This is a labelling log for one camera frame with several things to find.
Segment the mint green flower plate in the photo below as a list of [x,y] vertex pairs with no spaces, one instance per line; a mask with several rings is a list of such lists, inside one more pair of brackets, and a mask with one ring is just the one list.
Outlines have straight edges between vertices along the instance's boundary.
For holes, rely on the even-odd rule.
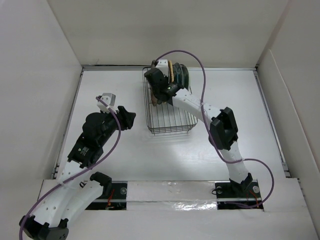
[[182,73],[183,73],[183,86],[188,91],[190,90],[190,75],[188,68],[182,64],[181,65]]

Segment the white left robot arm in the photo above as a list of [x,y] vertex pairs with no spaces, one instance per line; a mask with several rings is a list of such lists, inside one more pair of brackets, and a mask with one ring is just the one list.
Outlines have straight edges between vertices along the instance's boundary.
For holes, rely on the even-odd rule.
[[31,207],[19,222],[18,238],[32,240],[65,240],[69,226],[97,198],[107,198],[112,178],[93,168],[116,148],[104,154],[103,146],[114,132],[130,130],[136,113],[124,106],[89,114],[82,132],[67,156],[57,184]]

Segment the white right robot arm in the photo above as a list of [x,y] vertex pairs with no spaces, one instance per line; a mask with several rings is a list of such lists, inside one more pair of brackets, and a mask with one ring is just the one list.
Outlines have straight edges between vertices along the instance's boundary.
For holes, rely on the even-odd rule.
[[148,70],[144,77],[157,100],[184,110],[204,123],[209,142],[227,165],[232,193],[237,197],[246,194],[253,178],[239,150],[238,126],[232,109],[219,109],[202,102],[180,83],[169,82],[158,68]]

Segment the teal scalloped plate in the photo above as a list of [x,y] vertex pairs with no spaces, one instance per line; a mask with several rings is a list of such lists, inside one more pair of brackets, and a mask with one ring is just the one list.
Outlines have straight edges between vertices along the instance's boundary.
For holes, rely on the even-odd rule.
[[181,77],[181,65],[176,62],[173,65],[173,76],[174,76],[174,81],[178,84],[182,83],[182,77]]

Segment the blue floral white plate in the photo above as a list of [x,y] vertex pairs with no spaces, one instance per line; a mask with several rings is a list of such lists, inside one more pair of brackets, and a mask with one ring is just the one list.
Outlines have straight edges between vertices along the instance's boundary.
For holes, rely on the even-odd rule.
[[181,84],[180,85],[182,85],[184,87],[184,85],[183,85],[184,76],[183,76],[183,71],[182,71],[182,64],[180,64],[180,71],[181,71]]

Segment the square woven bamboo tray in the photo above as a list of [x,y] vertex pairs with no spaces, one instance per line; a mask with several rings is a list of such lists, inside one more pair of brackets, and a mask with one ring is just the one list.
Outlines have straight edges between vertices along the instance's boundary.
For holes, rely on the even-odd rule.
[[168,60],[168,73],[169,73],[169,82],[174,82],[174,71],[173,71],[173,64],[171,60]]

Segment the brown speckled plate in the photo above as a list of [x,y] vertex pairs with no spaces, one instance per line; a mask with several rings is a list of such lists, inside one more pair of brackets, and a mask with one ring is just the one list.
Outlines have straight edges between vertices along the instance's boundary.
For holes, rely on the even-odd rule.
[[151,103],[155,107],[163,103],[159,97],[161,97],[161,92],[158,89],[153,89],[150,87],[150,96],[151,96]]

